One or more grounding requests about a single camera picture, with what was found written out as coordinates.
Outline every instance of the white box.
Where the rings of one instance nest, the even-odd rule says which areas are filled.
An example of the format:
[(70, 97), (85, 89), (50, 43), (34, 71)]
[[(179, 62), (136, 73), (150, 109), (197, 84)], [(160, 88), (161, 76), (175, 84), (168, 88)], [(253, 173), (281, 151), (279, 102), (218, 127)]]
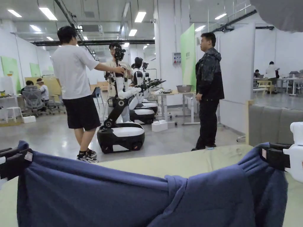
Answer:
[(151, 125), (151, 130), (153, 132), (161, 132), (168, 129), (168, 124), (165, 120), (154, 121)]
[(36, 122), (36, 117), (35, 116), (23, 117), (23, 122), (24, 123)]

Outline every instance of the electrical panel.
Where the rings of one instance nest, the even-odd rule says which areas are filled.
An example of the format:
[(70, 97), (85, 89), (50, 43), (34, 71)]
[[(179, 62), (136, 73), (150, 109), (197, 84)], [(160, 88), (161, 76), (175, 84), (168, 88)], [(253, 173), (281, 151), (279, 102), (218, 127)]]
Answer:
[(181, 64), (181, 53), (179, 52), (172, 53), (172, 60), (174, 65)]

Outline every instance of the man's hand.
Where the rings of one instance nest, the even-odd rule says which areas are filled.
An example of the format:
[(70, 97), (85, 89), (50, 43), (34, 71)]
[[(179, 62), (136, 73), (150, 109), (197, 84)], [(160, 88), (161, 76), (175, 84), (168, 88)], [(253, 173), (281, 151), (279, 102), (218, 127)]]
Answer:
[(121, 73), (121, 74), (123, 74), (124, 71), (125, 71), (125, 69), (122, 68), (122, 67), (120, 67), (120, 66), (114, 67), (113, 69), (114, 69), (113, 72), (115, 72), (115, 73)]
[(197, 100), (197, 101), (201, 101), (201, 99), (202, 99), (202, 94), (198, 93), (198, 94), (196, 95), (196, 100)]

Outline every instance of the pillar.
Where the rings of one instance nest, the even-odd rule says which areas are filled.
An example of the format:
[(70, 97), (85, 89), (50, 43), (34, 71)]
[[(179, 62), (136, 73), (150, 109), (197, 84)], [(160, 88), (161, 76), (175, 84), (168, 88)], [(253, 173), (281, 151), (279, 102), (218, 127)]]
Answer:
[[(180, 36), (189, 28), (189, 0), (154, 0), (155, 47), (158, 77), (164, 89), (182, 85), (181, 65), (173, 64), (173, 53), (180, 52)], [(167, 97), (167, 105), (182, 104), (182, 96)]]

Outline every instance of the gray sofa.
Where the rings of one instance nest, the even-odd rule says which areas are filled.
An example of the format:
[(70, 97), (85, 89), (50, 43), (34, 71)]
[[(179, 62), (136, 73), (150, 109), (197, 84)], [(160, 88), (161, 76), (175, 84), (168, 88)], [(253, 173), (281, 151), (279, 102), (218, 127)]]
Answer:
[(294, 143), (292, 122), (302, 122), (303, 111), (259, 105), (248, 108), (248, 144)]

